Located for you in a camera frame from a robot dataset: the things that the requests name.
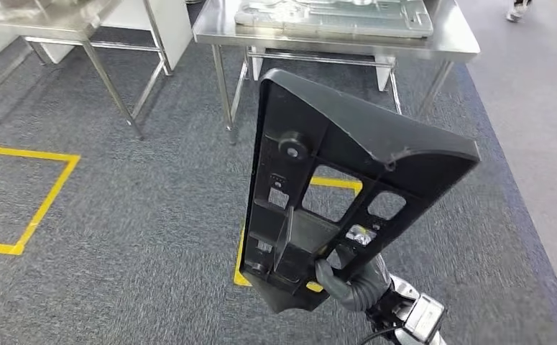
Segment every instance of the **gray carpet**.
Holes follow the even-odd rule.
[[[224,52],[235,82],[241,50]],[[132,105],[155,56],[100,54]],[[412,116],[436,65],[398,63],[404,112]],[[371,68],[265,67],[390,106]],[[505,191],[516,187],[505,187],[509,172],[492,130],[481,125],[485,113],[467,106],[476,95],[462,86],[466,73],[458,66],[434,112],[418,120],[476,138],[483,163],[385,259],[395,274],[447,305],[442,332],[449,344],[557,344],[551,299]],[[256,97],[243,97],[239,142],[228,145],[211,49],[192,43],[175,75],[154,92],[143,119],[147,139],[140,142],[81,49],[59,66],[42,68],[31,57],[0,93],[0,146],[82,158],[24,254],[0,255],[0,344],[355,344],[364,336],[364,317],[332,300],[313,313],[274,315],[253,290],[232,282]],[[0,192],[9,191],[0,193],[0,240],[23,230],[30,205],[55,174],[54,162],[1,159],[0,180],[14,184],[0,184]],[[331,207],[331,193],[314,198]]]

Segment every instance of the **metal table frame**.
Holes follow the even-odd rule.
[[[84,35],[84,37],[73,35],[73,39],[71,40],[62,40],[55,37],[40,37],[40,36],[25,35],[23,36],[23,38],[28,43],[28,47],[0,75],[0,86],[26,60],[26,58],[32,52],[36,53],[36,55],[39,57],[43,65],[51,63],[48,56],[46,56],[43,49],[41,48],[41,43],[50,43],[50,44],[58,44],[58,45],[80,45],[86,51],[86,54],[90,58],[90,61],[94,65],[94,68],[100,75],[103,83],[105,84],[105,87],[107,88],[109,94],[111,95],[115,104],[117,105],[119,112],[126,119],[126,123],[133,128],[134,132],[136,133],[139,139],[144,139],[143,133],[141,132],[141,129],[135,122],[135,119],[140,114],[142,107],[144,106],[145,102],[149,98],[149,95],[151,94],[151,90],[153,89],[153,86],[155,85],[157,78],[162,72],[162,70],[164,70],[165,75],[172,75],[172,69],[170,68],[170,64],[168,62],[168,58],[166,56],[166,52],[164,49],[164,44],[160,37],[155,16],[152,12],[149,0],[142,0],[142,1],[144,3],[144,7],[147,12],[147,16],[149,18],[149,23],[151,24],[151,33],[153,36],[153,40],[155,42],[154,47],[130,45],[123,42],[93,42],[88,39],[88,37],[92,35],[92,32]],[[157,64],[157,67],[153,70],[153,73],[151,74],[149,81],[147,81],[147,85],[145,86],[143,92],[141,93],[141,96],[139,97],[132,111],[128,110],[128,108],[124,104],[123,99],[117,92],[115,85],[111,81],[109,74],[106,72],[105,67],[103,66],[100,58],[98,57],[96,50],[94,49],[95,47],[119,49],[119,50],[138,50],[138,51],[156,52],[159,55],[160,61]]]
[[[242,27],[234,22],[237,0],[207,0],[198,20],[193,26],[196,42],[208,43],[213,49],[213,58],[218,78],[218,89],[223,118],[230,143],[236,142],[235,118],[241,98],[242,86],[252,69],[252,58],[303,60],[320,63],[365,65],[391,68],[390,83],[397,112],[401,104],[395,80],[394,66],[370,60],[354,58],[322,57],[314,54],[290,52],[257,52],[250,47],[278,50],[305,50],[307,52],[329,52],[350,55],[385,55],[398,57],[413,55],[417,58],[440,60],[441,65],[433,82],[417,108],[418,113],[429,110],[441,89],[454,62],[468,62],[479,53],[479,46],[455,0],[427,0],[426,5],[433,19],[435,33],[428,39],[402,39],[397,37],[366,37],[344,34],[319,34],[288,32],[283,29]],[[224,74],[222,45],[244,47],[244,62],[241,67],[236,93],[230,101]]]

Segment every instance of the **stainless steel table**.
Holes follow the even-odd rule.
[[[38,15],[33,17],[0,17],[0,32],[10,33],[22,36],[37,53],[42,62],[47,62],[47,57],[42,51],[41,43],[59,44],[59,45],[81,45],[86,51],[94,67],[101,76],[105,86],[109,90],[111,97],[115,101],[118,109],[126,118],[128,125],[132,126],[140,139],[143,138],[142,132],[134,119],[141,111],[144,102],[147,100],[155,81],[159,74],[164,70],[166,75],[172,74],[172,69],[168,63],[166,52],[160,35],[158,33],[157,24],[151,9],[149,0],[141,0],[149,17],[151,24],[151,32],[155,41],[154,47],[128,45],[122,42],[92,42],[90,37],[100,27],[102,21],[113,11],[121,0],[80,0],[73,3],[52,3],[45,7]],[[9,8],[3,9],[9,14]],[[160,56],[160,62],[155,68],[149,82],[147,83],[142,95],[134,107],[133,111],[129,111],[121,96],[117,93],[114,84],[111,82],[109,74],[107,74],[103,64],[101,63],[94,47],[114,48],[121,50],[144,50],[157,52]],[[24,61],[23,56],[19,57],[10,67],[1,75],[0,85],[9,77],[9,74],[15,70]]]
[[[286,29],[245,27],[236,25],[234,15],[240,0],[206,0],[204,7],[193,26],[196,42],[212,45],[214,62],[218,76],[218,87],[224,108],[227,130],[234,142],[234,119],[240,99],[243,80],[251,70],[251,58],[277,58],[286,60],[306,60],[325,63],[352,65],[384,66],[369,60],[335,59],[314,54],[292,54],[285,52],[259,53],[250,47],[307,52],[330,52],[350,55],[385,55],[390,57],[411,56],[420,59],[440,60],[441,67],[422,100],[418,111],[426,111],[446,79],[451,66],[469,62],[479,53],[479,45],[466,23],[464,15],[455,0],[427,0],[425,4],[434,25],[434,33],[426,39],[405,39],[396,37],[377,37],[355,34],[302,33]],[[236,95],[230,102],[226,91],[222,45],[244,47],[240,78]],[[396,89],[394,73],[390,74],[395,96],[395,105],[400,112],[400,102]]]

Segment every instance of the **stainless steel tray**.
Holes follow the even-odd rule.
[[[242,0],[237,24],[353,35],[428,37],[423,0]]]

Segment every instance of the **table leg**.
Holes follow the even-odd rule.
[[[244,47],[244,64],[247,67],[247,74],[244,76],[245,80],[253,79],[253,60],[249,56],[249,48]]]
[[[223,57],[221,55],[221,46],[213,45],[213,58],[215,60],[215,69],[217,72],[217,81],[219,87],[219,94],[221,97],[221,106],[223,107],[223,115],[225,127],[229,132],[229,142],[236,143],[234,133],[234,119],[231,117],[231,104],[227,95],[227,87],[225,84],[225,73],[223,69]]]
[[[420,108],[418,108],[418,114],[425,114],[433,105],[435,97],[437,96],[437,93],[439,93],[443,82],[446,81],[449,71],[453,65],[454,63],[451,61],[443,61],[443,63],[441,63],[441,66],[439,67],[439,70],[437,71],[437,74],[433,79],[431,88],[428,89],[426,96],[424,96],[424,99],[420,104]]]
[[[399,99],[399,91],[397,90],[397,80],[395,79],[395,69],[390,70],[390,85],[392,86],[392,99],[395,100],[395,108],[397,114],[403,115],[401,111],[401,100]]]
[[[160,49],[160,52],[158,54],[160,55],[161,61],[164,63],[164,74],[172,75],[172,68],[170,67],[170,62],[168,62],[168,55],[166,55],[164,42],[162,42],[160,30],[157,28],[157,22],[155,20],[155,15],[153,14],[151,4],[149,3],[149,0],[143,0],[143,3],[145,6],[145,11],[147,12],[147,16],[149,17],[149,24],[151,24],[151,35],[153,36],[153,40],[156,46]]]
[[[96,51],[94,50],[94,47],[92,47],[92,44],[90,43],[90,41],[82,42],[82,46],[83,46],[83,49],[88,54],[88,57],[92,61],[92,64],[94,65],[94,68],[96,69],[98,74],[101,76],[101,79],[103,80],[105,86],[107,87],[107,90],[111,94],[111,97],[115,101],[115,104],[117,105],[117,108],[119,109],[121,114],[126,118],[126,122],[128,123],[128,125],[132,126],[134,131],[137,133],[137,136],[139,137],[139,139],[142,140],[143,139],[143,134],[142,134],[141,130],[137,126],[137,123],[134,122],[134,119],[132,118],[132,115],[128,111],[128,108],[124,104],[124,101],[122,101],[119,93],[117,93],[117,90],[115,89],[115,86],[113,85],[113,82],[111,82],[109,74],[107,74],[105,68],[103,67],[103,64],[101,63],[100,58],[98,58],[98,55],[96,54]]]
[[[49,64],[52,63],[52,61],[50,60],[50,57],[47,56],[47,54],[45,54],[45,52],[43,51],[43,47],[41,46],[41,43],[29,42],[27,40],[24,40],[24,41],[29,45],[29,47],[31,47],[32,51],[39,58],[39,61],[40,61],[41,65],[45,66],[45,65],[49,65]]]

